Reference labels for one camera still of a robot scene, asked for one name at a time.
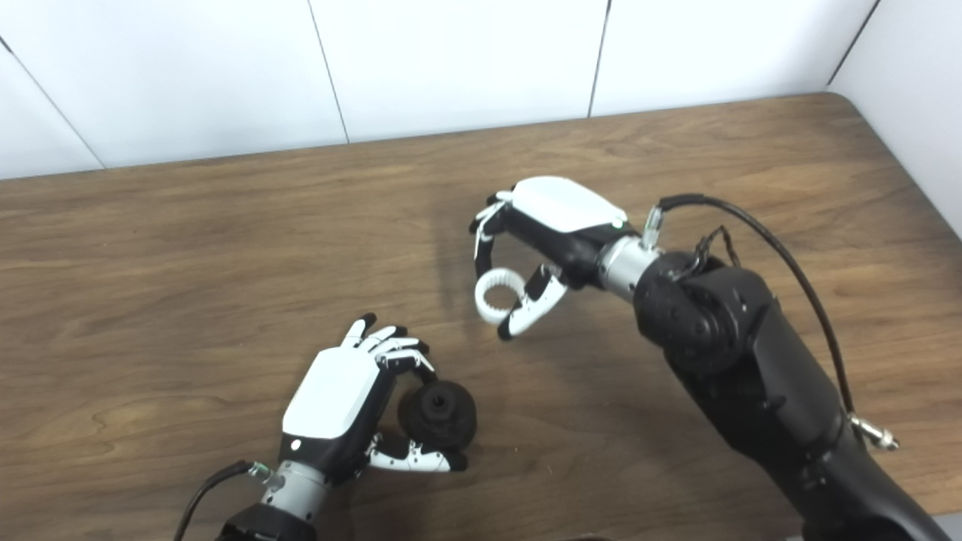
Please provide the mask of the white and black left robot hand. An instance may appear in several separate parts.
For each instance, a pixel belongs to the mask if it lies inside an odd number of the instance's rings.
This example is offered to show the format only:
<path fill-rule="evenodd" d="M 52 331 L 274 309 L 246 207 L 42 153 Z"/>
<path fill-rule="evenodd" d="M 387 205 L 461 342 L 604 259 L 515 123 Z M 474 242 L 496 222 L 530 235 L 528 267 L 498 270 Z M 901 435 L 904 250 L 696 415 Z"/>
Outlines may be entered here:
<path fill-rule="evenodd" d="M 261 506 L 310 521 L 337 486 L 365 469 L 452 473 L 467 469 L 461 451 L 405 436 L 382 434 L 381 418 L 398 377 L 411 373 L 423 386 L 439 380 L 429 346 L 401 325 L 374 329 L 368 313 L 352 322 L 340 345 L 316 354 L 281 422 L 280 486 L 265 491 Z"/>

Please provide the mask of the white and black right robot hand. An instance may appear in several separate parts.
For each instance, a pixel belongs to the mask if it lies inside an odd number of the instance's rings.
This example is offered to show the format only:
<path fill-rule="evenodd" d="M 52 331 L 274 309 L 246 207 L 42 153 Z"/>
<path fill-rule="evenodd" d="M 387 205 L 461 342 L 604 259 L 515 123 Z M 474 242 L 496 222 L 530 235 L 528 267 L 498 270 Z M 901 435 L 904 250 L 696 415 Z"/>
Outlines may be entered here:
<path fill-rule="evenodd" d="M 643 275 L 661 256 L 664 210 L 655 205 L 636 229 L 608 199 L 562 176 L 534 176 L 490 196 L 471 220 L 478 314 L 511 341 L 587 286 L 632 301 Z M 526 280 L 495 267 L 496 237 L 511 235 L 546 257 Z"/>

